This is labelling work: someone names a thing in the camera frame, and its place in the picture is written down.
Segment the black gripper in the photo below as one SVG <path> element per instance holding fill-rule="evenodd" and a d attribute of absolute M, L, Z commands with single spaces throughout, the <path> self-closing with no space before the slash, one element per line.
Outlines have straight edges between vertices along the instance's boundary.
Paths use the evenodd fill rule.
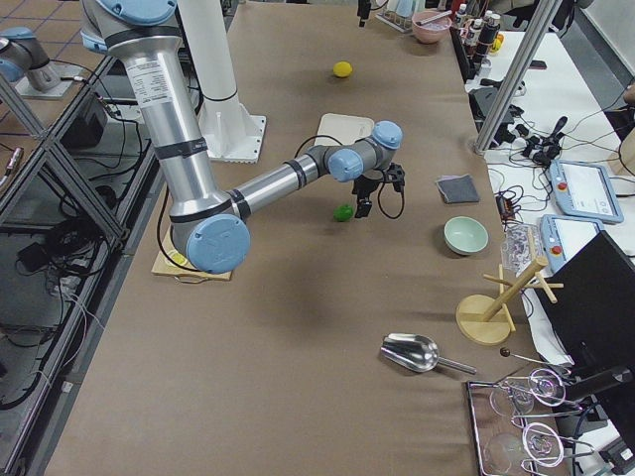
<path fill-rule="evenodd" d="M 386 183 L 388 175 L 379 171 L 378 178 L 369 178 L 361 175 L 353 181 L 352 193 L 356 196 L 356 217 L 367 217 L 372 209 L 371 194 Z"/>

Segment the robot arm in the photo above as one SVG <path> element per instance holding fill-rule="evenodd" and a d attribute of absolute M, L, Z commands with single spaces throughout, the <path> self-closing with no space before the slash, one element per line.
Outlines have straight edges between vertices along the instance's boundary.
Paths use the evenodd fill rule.
<path fill-rule="evenodd" d="M 262 124 L 239 102 L 222 10 L 215 1 L 84 1 L 89 49 L 120 60 L 173 197 L 171 238 L 198 270 L 223 274 L 246 258 L 245 219 L 324 175 L 340 182 L 389 169 L 401 128 L 378 122 L 344 146 L 314 146 L 297 159 L 225 191 L 211 156 L 256 144 Z"/>
<path fill-rule="evenodd" d="M 110 14 L 124 23 L 140 27 L 153 27 L 168 21 L 177 10 L 178 1 L 95 1 Z M 212 1 L 193 1 L 194 9 L 202 14 L 203 7 L 211 8 Z M 231 14 L 232 1 L 218 1 L 221 18 L 229 12 Z M 371 1 L 359 1 L 357 16 L 360 17 L 359 26 L 362 27 L 368 18 L 366 10 L 361 17 L 362 6 L 370 8 Z M 97 33 L 83 34 L 84 45 L 87 49 L 100 54 L 106 54 L 105 41 Z M 9 82 L 16 82 L 27 76 L 32 87 L 46 92 L 57 87 L 60 76 L 51 65 L 51 60 L 41 47 L 35 34 L 28 28 L 15 27 L 1 31 L 1 74 Z M 198 80 L 198 99 L 209 101 L 224 101 L 237 96 L 238 89 L 234 84 L 228 89 L 231 95 L 226 97 L 209 97 L 201 90 L 202 79 Z"/>

